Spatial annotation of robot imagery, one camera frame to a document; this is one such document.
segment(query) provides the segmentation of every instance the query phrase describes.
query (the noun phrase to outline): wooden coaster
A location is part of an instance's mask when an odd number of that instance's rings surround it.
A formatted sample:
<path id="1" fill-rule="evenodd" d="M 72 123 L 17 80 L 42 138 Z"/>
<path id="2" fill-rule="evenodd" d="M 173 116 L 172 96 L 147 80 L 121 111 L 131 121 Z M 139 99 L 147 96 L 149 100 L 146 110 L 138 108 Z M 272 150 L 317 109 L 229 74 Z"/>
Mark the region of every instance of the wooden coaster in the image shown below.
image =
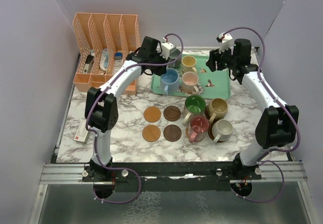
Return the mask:
<path id="1" fill-rule="evenodd" d="M 160 137 L 160 129 L 155 125 L 146 126 L 142 130 L 142 136 L 148 142 L 157 141 Z"/>
<path id="2" fill-rule="evenodd" d="M 207 112 L 207 108 L 205 108 L 205 110 L 204 110 L 204 115 L 208 120 L 210 120 L 210 115 Z M 224 119 L 224 117 L 222 117 L 220 119 L 214 119 L 213 123 L 215 123 L 215 122 L 217 122 L 218 120 L 221 120 L 221 119 Z"/>
<path id="3" fill-rule="evenodd" d="M 161 115 L 160 110 L 155 106 L 148 107 L 143 113 L 143 117 L 145 117 L 148 122 L 158 121 Z"/>
<path id="4" fill-rule="evenodd" d="M 211 138 L 211 140 L 213 141 L 214 140 L 214 136 L 213 136 L 213 133 L 212 133 L 212 127 L 214 126 L 214 124 L 215 124 L 216 122 L 213 122 L 211 125 L 210 125 L 210 127 L 208 128 L 208 131 L 207 131 L 207 133 L 208 133 L 208 136 Z"/>
<path id="5" fill-rule="evenodd" d="M 164 117 L 171 122 L 177 121 L 181 117 L 181 111 L 176 106 L 168 106 L 164 109 Z"/>
<path id="6" fill-rule="evenodd" d="M 190 137 L 189 137 L 189 135 L 188 135 L 188 127 L 186 128 L 185 133 L 186 133 L 187 138 L 188 138 L 188 139 L 190 139 Z"/>
<path id="7" fill-rule="evenodd" d="M 170 142 L 176 142 L 182 136 L 181 129 L 176 125 L 168 125 L 164 129 L 164 137 Z"/>

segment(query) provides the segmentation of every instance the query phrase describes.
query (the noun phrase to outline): pink mesh organizer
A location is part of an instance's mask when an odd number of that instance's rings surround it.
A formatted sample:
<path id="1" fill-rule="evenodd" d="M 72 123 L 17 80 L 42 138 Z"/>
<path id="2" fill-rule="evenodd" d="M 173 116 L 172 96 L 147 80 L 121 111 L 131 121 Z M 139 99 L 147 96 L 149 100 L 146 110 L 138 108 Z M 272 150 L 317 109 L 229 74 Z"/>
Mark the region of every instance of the pink mesh organizer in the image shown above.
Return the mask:
<path id="1" fill-rule="evenodd" d="M 81 53 L 73 83 L 81 92 L 86 92 L 90 87 L 97 88 L 113 76 L 116 52 L 122 52 L 124 62 L 129 51 L 140 47 L 137 15 L 77 13 L 73 26 Z M 100 59 L 104 48 L 108 48 L 109 64 L 105 73 L 100 74 Z M 91 73 L 85 74 L 85 61 L 91 49 L 95 55 L 94 65 Z M 136 93 L 137 80 L 124 91 L 124 94 Z"/>

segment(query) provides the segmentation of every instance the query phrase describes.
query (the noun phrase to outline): marble table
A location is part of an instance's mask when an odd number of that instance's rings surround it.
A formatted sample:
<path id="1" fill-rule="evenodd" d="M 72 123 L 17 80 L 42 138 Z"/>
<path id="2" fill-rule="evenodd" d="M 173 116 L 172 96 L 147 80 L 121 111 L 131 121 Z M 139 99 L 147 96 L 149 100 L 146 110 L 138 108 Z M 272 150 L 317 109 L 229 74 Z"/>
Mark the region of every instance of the marble table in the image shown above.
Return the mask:
<path id="1" fill-rule="evenodd" d="M 208 55 L 209 51 L 185 51 L 185 54 Z M 252 62 L 257 64 L 255 52 Z M 137 95 L 122 95 L 118 100 L 119 119 L 111 134 L 111 153 L 114 162 L 172 162 L 172 161 L 231 161 L 254 139 L 254 130 L 261 112 L 248 91 L 237 81 L 231 81 L 231 97 L 227 100 L 229 111 L 225 119 L 234 126 L 234 134 L 227 142 L 214 144 L 207 135 L 204 140 L 189 143 L 182 125 L 182 119 L 167 121 L 164 109 L 175 105 L 180 110 L 184 107 L 184 97 L 154 94 L 150 88 L 151 76 L 142 75 L 138 80 Z M 86 93 L 76 88 L 70 102 L 64 132 L 58 152 L 57 163 L 88 162 L 93 153 L 93 135 L 86 143 L 74 141 L 81 119 L 84 119 Z M 161 118 L 153 123 L 160 128 L 160 138 L 147 142 L 142 137 L 142 130 L 150 123 L 143 117 L 149 106 L 156 106 L 161 111 Z M 176 142 L 169 142 L 163 136 L 167 125 L 176 124 L 182 129 L 182 137 Z M 273 152 L 265 159 L 287 160 L 281 152 Z"/>

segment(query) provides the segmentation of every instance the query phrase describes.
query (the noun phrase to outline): green tray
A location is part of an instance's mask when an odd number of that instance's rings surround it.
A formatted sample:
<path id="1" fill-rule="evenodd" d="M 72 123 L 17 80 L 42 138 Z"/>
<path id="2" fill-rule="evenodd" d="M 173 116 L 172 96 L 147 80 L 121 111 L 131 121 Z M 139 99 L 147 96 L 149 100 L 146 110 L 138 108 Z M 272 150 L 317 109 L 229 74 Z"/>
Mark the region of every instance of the green tray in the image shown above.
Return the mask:
<path id="1" fill-rule="evenodd" d="M 227 70 L 211 72 L 205 65 L 208 60 L 208 56 L 191 55 L 196 58 L 196 69 L 198 71 L 200 90 L 199 95 L 205 99 L 222 98 L 228 99 L 231 95 L 230 90 L 230 78 Z M 182 84 L 182 71 L 181 67 L 176 69 L 180 75 L 180 83 Z M 151 90 L 156 94 L 164 94 L 164 91 L 160 89 L 160 76 L 153 75 L 151 81 Z M 187 97 L 191 94 L 182 92 L 181 89 L 170 92 L 169 95 Z"/>

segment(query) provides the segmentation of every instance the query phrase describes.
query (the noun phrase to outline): red mug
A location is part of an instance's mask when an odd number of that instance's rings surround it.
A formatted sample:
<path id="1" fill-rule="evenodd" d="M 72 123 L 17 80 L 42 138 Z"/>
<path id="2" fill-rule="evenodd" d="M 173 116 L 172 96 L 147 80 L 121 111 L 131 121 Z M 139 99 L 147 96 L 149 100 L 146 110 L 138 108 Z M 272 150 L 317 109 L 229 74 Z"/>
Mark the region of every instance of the red mug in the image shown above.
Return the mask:
<path id="1" fill-rule="evenodd" d="M 202 141 L 208 131 L 208 128 L 209 122 L 206 117 L 193 117 L 187 131 L 190 143 Z"/>

